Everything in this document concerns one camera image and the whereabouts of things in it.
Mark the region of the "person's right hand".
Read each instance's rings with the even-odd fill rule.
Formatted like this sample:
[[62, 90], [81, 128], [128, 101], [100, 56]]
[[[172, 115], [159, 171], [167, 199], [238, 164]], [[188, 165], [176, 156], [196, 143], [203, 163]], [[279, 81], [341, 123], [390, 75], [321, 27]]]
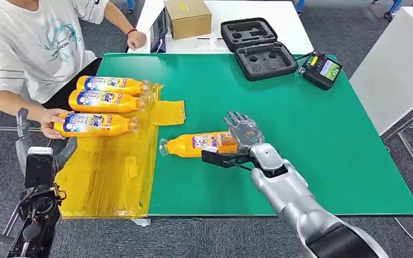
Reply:
[[65, 139], [59, 131], [54, 129], [54, 123], [64, 123], [61, 115], [65, 116], [72, 113], [63, 109], [45, 109], [40, 117], [40, 125], [42, 133], [50, 139]]

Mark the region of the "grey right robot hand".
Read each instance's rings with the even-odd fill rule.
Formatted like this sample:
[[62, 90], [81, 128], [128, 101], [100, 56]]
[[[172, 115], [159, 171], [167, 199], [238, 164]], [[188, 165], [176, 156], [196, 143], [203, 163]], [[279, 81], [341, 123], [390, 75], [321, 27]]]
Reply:
[[227, 114], [223, 120], [236, 141], [237, 153], [248, 153], [253, 145], [265, 142], [262, 131], [252, 118], [239, 112], [228, 111]]

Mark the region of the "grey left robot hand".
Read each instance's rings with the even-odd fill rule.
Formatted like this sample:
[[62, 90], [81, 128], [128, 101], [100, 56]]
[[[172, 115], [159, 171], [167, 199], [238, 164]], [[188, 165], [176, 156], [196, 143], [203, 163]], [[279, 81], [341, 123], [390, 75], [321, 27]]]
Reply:
[[[23, 175], [26, 175], [26, 156], [29, 148], [33, 146], [30, 139], [29, 124], [27, 121], [27, 115], [29, 111], [26, 108], [20, 108], [17, 113], [17, 133], [18, 140], [16, 141], [16, 152], [18, 162], [22, 170]], [[70, 157], [77, 149], [77, 137], [72, 137], [68, 140], [65, 148], [53, 158], [52, 174], [56, 175], [61, 171]]]

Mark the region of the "person's left hand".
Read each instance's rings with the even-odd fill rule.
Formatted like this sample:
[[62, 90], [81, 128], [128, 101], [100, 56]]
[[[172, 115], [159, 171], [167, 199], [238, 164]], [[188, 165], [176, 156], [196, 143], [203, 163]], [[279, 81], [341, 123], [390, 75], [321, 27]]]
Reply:
[[127, 34], [127, 45], [131, 50], [136, 50], [138, 48], [143, 47], [146, 44], [146, 41], [146, 34], [139, 32], [137, 30], [130, 31]]

